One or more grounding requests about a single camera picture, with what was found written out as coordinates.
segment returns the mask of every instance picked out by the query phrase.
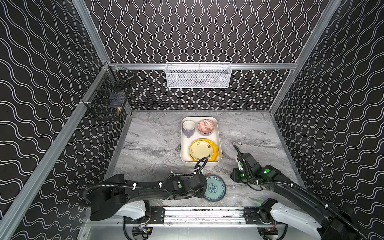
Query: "teal plate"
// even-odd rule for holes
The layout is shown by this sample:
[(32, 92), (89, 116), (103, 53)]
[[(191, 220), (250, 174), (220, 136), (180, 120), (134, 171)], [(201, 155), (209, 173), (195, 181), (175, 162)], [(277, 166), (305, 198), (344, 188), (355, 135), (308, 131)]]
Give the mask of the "teal plate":
[(210, 202), (222, 200), (227, 187), (221, 177), (215, 174), (206, 174), (205, 179), (207, 180), (207, 190), (204, 193), (204, 198)]

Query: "black wire basket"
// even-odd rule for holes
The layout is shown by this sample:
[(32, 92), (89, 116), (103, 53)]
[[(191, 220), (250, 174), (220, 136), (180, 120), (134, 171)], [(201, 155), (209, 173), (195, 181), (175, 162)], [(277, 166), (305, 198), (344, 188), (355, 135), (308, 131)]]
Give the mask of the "black wire basket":
[(98, 121), (125, 121), (125, 105), (128, 89), (134, 80), (134, 74), (126, 79), (119, 79), (107, 72), (86, 106)]

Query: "cream plate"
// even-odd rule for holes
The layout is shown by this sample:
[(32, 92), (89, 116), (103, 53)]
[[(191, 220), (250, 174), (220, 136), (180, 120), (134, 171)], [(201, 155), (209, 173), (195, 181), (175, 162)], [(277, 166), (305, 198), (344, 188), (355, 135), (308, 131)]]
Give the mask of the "cream plate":
[(192, 143), (191, 147), (189, 148), (189, 153), (191, 154), (192, 158), (200, 160), (203, 157), (212, 157), (214, 148), (208, 142), (201, 140)]

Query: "marble surface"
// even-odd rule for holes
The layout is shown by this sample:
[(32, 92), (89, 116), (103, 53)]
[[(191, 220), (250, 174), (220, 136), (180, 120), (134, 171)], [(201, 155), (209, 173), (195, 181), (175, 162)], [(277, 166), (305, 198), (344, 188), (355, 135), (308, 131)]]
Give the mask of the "marble surface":
[(254, 191), (245, 184), (233, 182), (229, 176), (237, 167), (237, 153), (233, 148), (236, 144), (242, 152), (251, 153), (261, 166), (270, 164), (298, 182), (267, 112), (134, 112), (114, 174), (123, 173), (126, 179), (136, 181), (161, 181), (171, 171), (192, 172), (193, 168), (185, 166), (180, 159), (181, 120), (188, 116), (216, 118), (223, 158), (219, 165), (204, 168), (203, 173), (219, 175), (227, 186), (227, 193), (218, 202), (193, 197), (152, 200), (152, 205), (251, 207), (271, 197), (294, 206), (274, 192)]

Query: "purple mug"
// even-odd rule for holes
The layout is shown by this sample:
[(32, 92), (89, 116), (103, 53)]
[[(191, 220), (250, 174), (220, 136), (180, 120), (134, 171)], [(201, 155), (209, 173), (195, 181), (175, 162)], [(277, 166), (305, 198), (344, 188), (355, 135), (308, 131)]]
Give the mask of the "purple mug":
[(191, 120), (183, 122), (183, 133), (189, 138), (195, 133), (195, 123)]

